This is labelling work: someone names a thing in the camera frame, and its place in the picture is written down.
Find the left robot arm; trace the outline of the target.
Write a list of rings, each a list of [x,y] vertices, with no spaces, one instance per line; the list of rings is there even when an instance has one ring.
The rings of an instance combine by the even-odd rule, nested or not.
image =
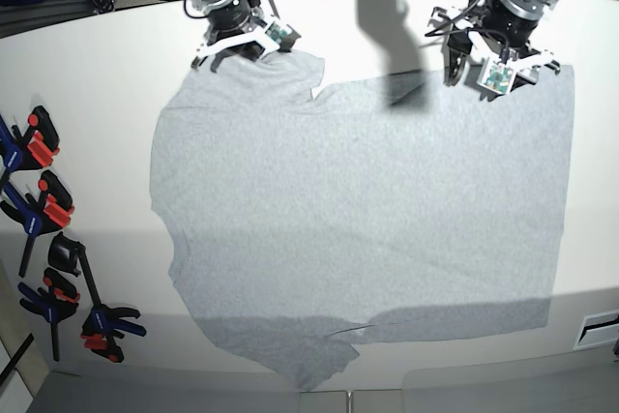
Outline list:
[[[436,7],[439,24],[426,33],[447,47],[444,82],[457,85],[468,63],[481,66],[476,85],[491,97],[535,85],[541,68],[559,74],[554,54],[538,50],[530,36],[560,0],[469,0],[463,9]]]

